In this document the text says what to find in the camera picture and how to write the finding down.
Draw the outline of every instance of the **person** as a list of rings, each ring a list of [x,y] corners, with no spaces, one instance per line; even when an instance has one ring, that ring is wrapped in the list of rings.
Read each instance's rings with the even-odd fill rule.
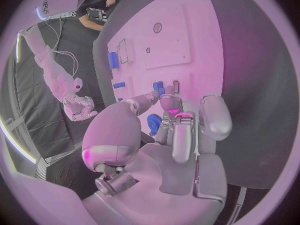
[[[93,30],[101,31],[103,26],[89,19],[87,9],[93,8],[93,9],[107,11],[109,8],[110,10],[113,9],[116,5],[117,5],[116,0],[84,0],[84,2],[80,5],[78,10],[76,11],[76,15],[79,18],[79,21],[85,27]]]

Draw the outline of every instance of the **logo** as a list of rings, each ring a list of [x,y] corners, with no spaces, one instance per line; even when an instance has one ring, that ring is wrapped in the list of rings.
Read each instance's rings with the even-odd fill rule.
[[[48,0],[45,0],[43,3],[42,3],[42,7],[43,7],[43,13],[44,14],[48,14],[49,11],[48,11]]]

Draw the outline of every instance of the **white cable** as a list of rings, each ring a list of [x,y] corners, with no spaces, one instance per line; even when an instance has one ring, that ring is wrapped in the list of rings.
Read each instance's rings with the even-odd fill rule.
[[[73,75],[72,75],[72,77],[74,77],[75,76],[75,74],[77,73],[77,71],[78,71],[78,68],[79,68],[79,63],[78,63],[78,61],[77,61],[77,59],[76,59],[76,57],[75,57],[75,55],[73,54],[73,53],[71,53],[70,51],[57,51],[57,50],[55,50],[56,48],[57,48],[57,46],[58,46],[58,44],[59,44],[59,41],[60,41],[60,38],[61,38],[61,35],[62,35],[62,19],[61,19],[61,17],[59,17],[59,21],[60,21],[60,32],[59,32],[59,35],[58,35],[58,33],[55,31],[55,29],[52,27],[52,26],[50,26],[48,23],[47,23],[47,21],[45,21],[45,23],[55,32],[55,34],[56,34],[56,37],[57,37],[57,42],[56,42],[56,44],[54,45],[54,47],[51,49],[54,53],[58,53],[58,54],[64,54],[64,55],[68,55],[68,56],[70,56],[72,59],[73,59]]]

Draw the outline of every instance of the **black shirt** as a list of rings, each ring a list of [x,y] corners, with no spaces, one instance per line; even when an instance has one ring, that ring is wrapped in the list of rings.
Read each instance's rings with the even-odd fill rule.
[[[106,1],[107,0],[84,0],[84,2],[76,11],[77,17],[81,18],[86,15],[88,8],[106,10]]]

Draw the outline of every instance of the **circular hole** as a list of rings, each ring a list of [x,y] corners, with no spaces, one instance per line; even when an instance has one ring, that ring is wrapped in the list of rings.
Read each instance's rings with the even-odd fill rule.
[[[163,25],[160,22],[156,23],[153,27],[153,31],[156,34],[158,34],[162,29],[163,29]]]

